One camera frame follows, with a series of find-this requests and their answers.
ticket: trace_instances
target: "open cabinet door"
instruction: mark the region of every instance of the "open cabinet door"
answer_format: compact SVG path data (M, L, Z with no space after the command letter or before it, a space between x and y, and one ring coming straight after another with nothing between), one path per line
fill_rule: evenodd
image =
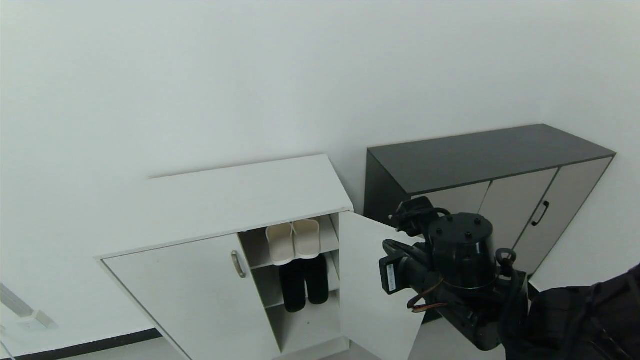
M424 314L406 308L413 290L385 293L378 261L387 255L384 239L412 245L420 238L350 211L340 213L339 238L342 333L382 360L408 359Z

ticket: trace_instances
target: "cabinet handle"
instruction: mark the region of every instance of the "cabinet handle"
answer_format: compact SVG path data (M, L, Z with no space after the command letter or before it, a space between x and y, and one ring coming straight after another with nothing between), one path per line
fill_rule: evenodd
M540 224L540 222L542 221L542 218L545 217L545 214L547 213L547 210L549 210L549 201L545 201L542 204L545 206L545 210L543 211L542 216L540 216L538 221L532 221L531 222L532 226L538 226L538 224Z
M233 250L231 252L231 259L234 261L234 266L236 267L236 271L241 279L246 277L246 273L242 270L242 266L240 266L240 260L238 259L238 251Z

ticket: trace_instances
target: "gray cabinet door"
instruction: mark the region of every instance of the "gray cabinet door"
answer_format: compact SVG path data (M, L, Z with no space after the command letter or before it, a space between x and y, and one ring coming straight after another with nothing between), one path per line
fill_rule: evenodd
M557 168L492 181L479 214L493 224L493 246L512 249Z
M426 196L434 207L445 208L452 214L477 213L480 210L480 205L482 205L482 200L488 187L489 181L416 195L412 199Z
M591 193L611 158L561 167L515 245L515 267L532 274Z

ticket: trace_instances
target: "dark gray cabinet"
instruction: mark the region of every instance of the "dark gray cabinet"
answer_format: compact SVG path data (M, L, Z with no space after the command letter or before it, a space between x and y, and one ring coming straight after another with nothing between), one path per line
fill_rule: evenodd
M615 152L544 124L372 147L364 215L387 225L404 200L480 213L496 248L536 271L591 193Z

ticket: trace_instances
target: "cabinet top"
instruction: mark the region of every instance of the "cabinet top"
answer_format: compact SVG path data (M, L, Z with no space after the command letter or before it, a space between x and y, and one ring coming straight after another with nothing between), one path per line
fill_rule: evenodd
M371 147L368 151L409 195L615 155L544 124Z
M146 180L105 206L98 258L353 209L324 154Z

